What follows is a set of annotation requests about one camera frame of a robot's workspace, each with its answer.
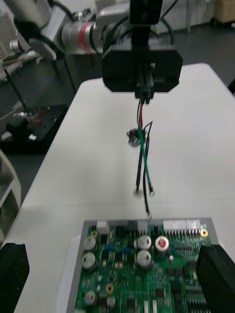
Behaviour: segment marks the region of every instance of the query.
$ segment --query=black electronic device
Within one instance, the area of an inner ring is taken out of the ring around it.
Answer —
[[[15,118],[13,123],[9,123],[7,126],[7,130],[12,133],[12,136],[5,139],[0,137],[0,149],[9,154],[46,153],[67,111],[68,107],[65,104],[25,110],[25,113],[31,115],[37,112],[36,116],[39,116],[40,119],[36,118],[34,122],[27,122],[21,117]]]
[[[123,18],[106,36],[102,76],[114,92],[134,92],[149,103],[155,92],[168,92],[179,84],[183,60],[173,45],[156,38],[151,25],[160,19],[162,0],[131,1],[130,24]],[[122,25],[122,33],[115,33]]]
[[[235,264],[220,245],[201,245],[196,274],[212,313],[235,312]]]
[[[28,274],[25,245],[5,244],[0,250],[0,312],[14,312]]]

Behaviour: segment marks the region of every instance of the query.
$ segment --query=cardboard box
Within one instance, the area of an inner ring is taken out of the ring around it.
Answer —
[[[235,21],[235,0],[216,0],[214,19],[221,23]]]

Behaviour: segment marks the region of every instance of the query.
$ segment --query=circuit board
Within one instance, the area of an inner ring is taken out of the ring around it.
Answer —
[[[145,230],[116,226],[106,234],[100,234],[94,225],[87,236],[95,239],[94,263],[81,270],[77,310],[210,312],[195,273],[201,244],[211,243],[206,224],[192,230],[166,230],[163,225],[149,225]]]

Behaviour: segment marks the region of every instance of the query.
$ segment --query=red ring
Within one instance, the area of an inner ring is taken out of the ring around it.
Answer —
[[[77,39],[78,39],[78,43],[80,44],[81,48],[82,48],[85,52],[90,53],[90,54],[93,54],[93,52],[89,50],[89,48],[87,47],[87,45],[86,45],[86,43],[85,43],[86,28],[87,28],[87,26],[89,26],[90,24],[91,24],[91,22],[86,22],[86,23],[84,23],[84,24],[81,26]]]

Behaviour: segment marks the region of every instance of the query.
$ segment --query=green wire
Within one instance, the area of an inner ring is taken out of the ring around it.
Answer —
[[[141,141],[141,150],[142,150],[142,154],[143,154],[143,161],[144,161],[144,167],[145,167],[145,171],[146,171],[146,175],[147,175],[147,180],[148,180],[148,184],[151,186],[152,183],[151,183],[150,176],[149,176],[147,157],[146,157],[146,153],[144,150],[144,140],[143,140],[143,134],[142,134],[140,123],[138,123],[138,134],[139,134],[140,141]]]

